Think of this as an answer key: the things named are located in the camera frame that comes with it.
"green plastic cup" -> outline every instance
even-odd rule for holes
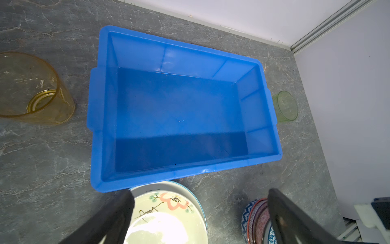
[[[298,106],[295,99],[287,91],[272,96],[278,122],[293,121],[298,117]]]

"stack of bowls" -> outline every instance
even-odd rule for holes
[[[130,190],[135,206],[125,244],[207,244],[203,209],[186,187],[164,181]]]
[[[276,244],[267,198],[251,201],[244,209],[241,231],[247,244]]]

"amber drinking glass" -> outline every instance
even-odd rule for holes
[[[25,53],[0,53],[0,118],[59,125],[73,112],[72,97],[50,64]]]

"gray marble countertop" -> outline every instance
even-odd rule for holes
[[[106,25],[258,59],[271,93],[287,90],[297,100],[297,120],[278,124],[282,160],[177,180],[201,202],[209,243],[244,243],[241,213],[271,187],[330,233],[345,230],[291,52],[112,0],[4,0],[0,52],[48,61],[69,88],[76,111],[55,127],[0,120],[0,242],[57,243],[115,195],[96,192],[89,183],[92,133],[86,127],[89,74]]]

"floral plate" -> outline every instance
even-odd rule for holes
[[[136,186],[131,188],[130,190],[135,198],[137,196],[140,196],[144,193],[151,192],[151,191],[171,191],[184,196],[190,202],[192,202],[195,205],[195,207],[198,209],[198,211],[203,215],[204,225],[206,226],[206,230],[207,230],[206,216],[204,215],[204,211],[202,209],[202,206],[200,205],[200,202],[198,201],[196,196],[182,184],[171,180],[167,180],[167,181],[161,181],[161,182],[151,183],[147,185]]]
[[[203,216],[184,196],[151,191],[135,198],[125,244],[207,244]]]

